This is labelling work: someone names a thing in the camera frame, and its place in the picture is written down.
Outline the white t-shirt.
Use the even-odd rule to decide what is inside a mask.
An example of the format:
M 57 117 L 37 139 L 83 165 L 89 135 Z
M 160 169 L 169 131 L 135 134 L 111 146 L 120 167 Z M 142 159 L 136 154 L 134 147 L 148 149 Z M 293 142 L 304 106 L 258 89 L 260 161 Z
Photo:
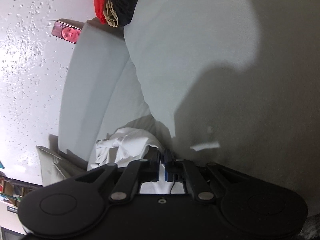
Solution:
M 93 149 L 88 170 L 115 163 L 126 167 L 129 162 L 150 159 L 156 153 L 164 153 L 165 148 L 150 132 L 137 128 L 120 128 L 109 139 L 98 140 Z M 164 165 L 159 165 L 159 181 L 141 185 L 141 194 L 184 194 L 183 184 L 167 182 Z

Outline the grey throw pillow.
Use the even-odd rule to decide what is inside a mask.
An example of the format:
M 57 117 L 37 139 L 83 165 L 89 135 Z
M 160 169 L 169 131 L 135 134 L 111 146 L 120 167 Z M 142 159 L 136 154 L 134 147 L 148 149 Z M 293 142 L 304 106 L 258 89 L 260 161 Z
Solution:
M 46 147 L 36 146 L 36 150 L 40 160 L 43 186 L 52 185 L 86 172 L 63 155 Z

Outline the grey sofa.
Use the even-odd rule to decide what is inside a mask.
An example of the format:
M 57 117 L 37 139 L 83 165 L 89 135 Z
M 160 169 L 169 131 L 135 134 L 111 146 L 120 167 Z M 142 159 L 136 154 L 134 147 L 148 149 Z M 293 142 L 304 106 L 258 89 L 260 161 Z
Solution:
M 319 0 L 138 0 L 123 29 L 87 21 L 58 147 L 89 168 L 122 127 L 176 157 L 300 194 L 319 233 Z

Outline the bookshelf with items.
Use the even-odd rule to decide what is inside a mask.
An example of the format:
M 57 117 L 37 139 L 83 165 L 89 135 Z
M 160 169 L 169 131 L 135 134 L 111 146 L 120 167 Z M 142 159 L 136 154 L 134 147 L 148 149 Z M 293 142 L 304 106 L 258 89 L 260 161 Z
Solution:
M 7 206 L 9 212 L 17 213 L 21 200 L 27 194 L 42 187 L 42 185 L 1 175 L 1 203 Z

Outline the tan folded garment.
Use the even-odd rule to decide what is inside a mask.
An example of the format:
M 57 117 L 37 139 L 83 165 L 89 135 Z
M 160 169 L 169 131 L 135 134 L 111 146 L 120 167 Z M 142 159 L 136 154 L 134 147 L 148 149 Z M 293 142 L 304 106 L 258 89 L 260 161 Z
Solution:
M 103 15 L 106 20 L 106 23 L 114 28 L 119 27 L 119 20 L 117 13 L 113 7 L 112 0 L 105 1 L 105 9 L 103 10 Z

